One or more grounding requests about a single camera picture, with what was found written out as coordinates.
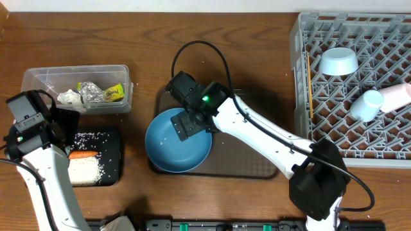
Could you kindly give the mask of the orange carrot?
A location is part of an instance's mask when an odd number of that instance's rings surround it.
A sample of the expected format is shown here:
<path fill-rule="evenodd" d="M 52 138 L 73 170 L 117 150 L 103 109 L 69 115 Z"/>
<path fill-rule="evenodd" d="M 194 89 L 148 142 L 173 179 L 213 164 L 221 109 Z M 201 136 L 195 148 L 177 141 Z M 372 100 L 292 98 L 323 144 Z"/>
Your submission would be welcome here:
<path fill-rule="evenodd" d="M 78 158 L 89 158 L 89 157 L 95 157 L 98 154 L 97 151 L 73 151 L 69 155 L 69 159 L 78 159 Z"/>

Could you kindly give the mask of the white tissue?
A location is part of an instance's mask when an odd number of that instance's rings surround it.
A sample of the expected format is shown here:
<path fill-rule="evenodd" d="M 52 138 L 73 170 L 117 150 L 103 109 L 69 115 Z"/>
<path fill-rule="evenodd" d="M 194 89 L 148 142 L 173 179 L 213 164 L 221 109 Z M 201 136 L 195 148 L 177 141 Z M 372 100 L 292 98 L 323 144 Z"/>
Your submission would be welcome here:
<path fill-rule="evenodd" d="M 75 110 L 79 113 L 85 113 L 86 108 L 82 103 L 82 96 L 69 89 L 67 92 L 60 93 L 57 100 L 63 105 L 67 105 L 70 110 Z"/>

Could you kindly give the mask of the dark blue plate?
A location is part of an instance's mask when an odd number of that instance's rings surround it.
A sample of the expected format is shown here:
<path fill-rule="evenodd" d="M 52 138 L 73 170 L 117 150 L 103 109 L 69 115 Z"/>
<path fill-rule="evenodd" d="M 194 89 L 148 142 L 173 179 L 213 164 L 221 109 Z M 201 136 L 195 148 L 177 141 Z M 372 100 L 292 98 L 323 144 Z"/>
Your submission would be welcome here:
<path fill-rule="evenodd" d="M 213 137 L 201 131 L 185 141 L 181 141 L 171 118 L 183 108 L 172 108 L 157 115 L 150 123 L 145 135 L 145 148 L 149 159 L 158 168 L 183 173 L 198 167 L 207 158 Z"/>

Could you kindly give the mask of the foil snack wrapper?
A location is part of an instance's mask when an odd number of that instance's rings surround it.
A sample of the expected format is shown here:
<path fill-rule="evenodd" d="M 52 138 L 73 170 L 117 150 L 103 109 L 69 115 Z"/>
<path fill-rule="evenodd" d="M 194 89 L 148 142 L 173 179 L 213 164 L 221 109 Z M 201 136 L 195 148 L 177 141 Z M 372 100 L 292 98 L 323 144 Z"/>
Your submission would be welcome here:
<path fill-rule="evenodd" d="M 77 83 L 76 88 L 84 103 L 110 103 L 125 97 L 125 90 L 121 83 L 101 90 L 95 83 L 87 81 Z"/>

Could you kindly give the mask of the pile of white rice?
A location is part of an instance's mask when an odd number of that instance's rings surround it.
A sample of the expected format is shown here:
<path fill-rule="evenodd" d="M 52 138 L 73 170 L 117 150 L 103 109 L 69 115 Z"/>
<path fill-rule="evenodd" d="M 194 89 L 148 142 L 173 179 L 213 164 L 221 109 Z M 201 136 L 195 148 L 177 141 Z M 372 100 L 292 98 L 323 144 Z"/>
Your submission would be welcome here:
<path fill-rule="evenodd" d="M 73 151 L 97 151 L 95 157 L 69 159 L 69 177 L 74 186 L 97 186 L 103 182 L 105 164 L 103 158 L 108 149 L 103 145 L 108 144 L 110 135 L 107 132 L 77 133 L 71 146 Z"/>

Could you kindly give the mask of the wooden chopstick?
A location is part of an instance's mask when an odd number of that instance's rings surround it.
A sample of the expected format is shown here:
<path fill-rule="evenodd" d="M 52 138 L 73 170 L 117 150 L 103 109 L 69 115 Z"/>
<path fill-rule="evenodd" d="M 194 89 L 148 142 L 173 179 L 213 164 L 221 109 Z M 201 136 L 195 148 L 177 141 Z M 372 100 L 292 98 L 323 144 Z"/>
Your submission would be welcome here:
<path fill-rule="evenodd" d="M 312 96 L 312 86 L 311 86 L 311 65 L 310 65 L 310 53 L 307 51 L 306 61 L 307 61 L 307 75 L 308 75 L 308 95 L 309 95 L 309 106 L 310 106 L 310 119 L 313 119 L 313 96 Z"/>

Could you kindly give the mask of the light blue bowl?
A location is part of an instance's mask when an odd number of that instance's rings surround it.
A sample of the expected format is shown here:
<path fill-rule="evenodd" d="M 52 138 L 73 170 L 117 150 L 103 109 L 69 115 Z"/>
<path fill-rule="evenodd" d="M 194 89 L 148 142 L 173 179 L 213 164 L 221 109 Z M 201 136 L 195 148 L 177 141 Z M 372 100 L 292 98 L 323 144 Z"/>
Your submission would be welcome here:
<path fill-rule="evenodd" d="M 346 47 L 335 47 L 321 55 L 319 70 L 330 76 L 354 73 L 359 68 L 356 53 Z"/>

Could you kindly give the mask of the light blue cup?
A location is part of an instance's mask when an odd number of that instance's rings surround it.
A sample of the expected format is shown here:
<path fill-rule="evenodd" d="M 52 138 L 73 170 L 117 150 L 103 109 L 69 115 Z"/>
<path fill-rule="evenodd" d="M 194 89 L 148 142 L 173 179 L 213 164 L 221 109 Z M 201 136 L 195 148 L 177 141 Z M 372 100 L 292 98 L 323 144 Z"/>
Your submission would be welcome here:
<path fill-rule="evenodd" d="M 363 93 L 350 108 L 352 117 L 363 122 L 372 121 L 384 104 L 383 95 L 377 90 L 368 90 Z"/>

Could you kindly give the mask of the white cup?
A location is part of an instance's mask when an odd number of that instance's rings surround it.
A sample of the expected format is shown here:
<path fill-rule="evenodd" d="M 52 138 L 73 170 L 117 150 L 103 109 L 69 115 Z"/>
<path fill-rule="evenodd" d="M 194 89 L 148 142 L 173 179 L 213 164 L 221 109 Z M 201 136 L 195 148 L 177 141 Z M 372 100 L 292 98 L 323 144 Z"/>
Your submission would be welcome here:
<path fill-rule="evenodd" d="M 395 111 L 410 104 L 410 84 L 402 83 L 379 90 L 384 98 L 380 110 L 384 113 Z"/>

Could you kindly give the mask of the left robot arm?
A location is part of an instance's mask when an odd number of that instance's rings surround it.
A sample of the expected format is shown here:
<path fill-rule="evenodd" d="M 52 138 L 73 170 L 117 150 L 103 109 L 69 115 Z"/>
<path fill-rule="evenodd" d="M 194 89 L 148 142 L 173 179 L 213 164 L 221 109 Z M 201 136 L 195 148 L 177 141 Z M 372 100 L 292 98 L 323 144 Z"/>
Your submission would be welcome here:
<path fill-rule="evenodd" d="M 79 112 L 63 108 L 12 113 L 15 121 L 4 138 L 5 153 L 28 187 L 40 230 L 135 230 L 124 214 L 97 224 L 86 222 L 73 190 L 119 180 L 118 131 L 78 131 Z"/>

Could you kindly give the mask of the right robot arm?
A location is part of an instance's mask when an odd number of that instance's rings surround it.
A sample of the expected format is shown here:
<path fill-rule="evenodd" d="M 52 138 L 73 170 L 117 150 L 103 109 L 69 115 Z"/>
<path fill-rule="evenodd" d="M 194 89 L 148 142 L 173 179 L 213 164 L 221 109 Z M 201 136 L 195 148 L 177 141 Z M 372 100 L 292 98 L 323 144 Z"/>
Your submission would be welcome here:
<path fill-rule="evenodd" d="M 250 109 L 227 87 L 213 82 L 169 83 L 185 109 L 172 118 L 181 140 L 215 129 L 244 142 L 273 163 L 289 182 L 289 197 L 307 215 L 307 230 L 337 230 L 338 207 L 350 177 L 336 145 L 293 135 Z"/>

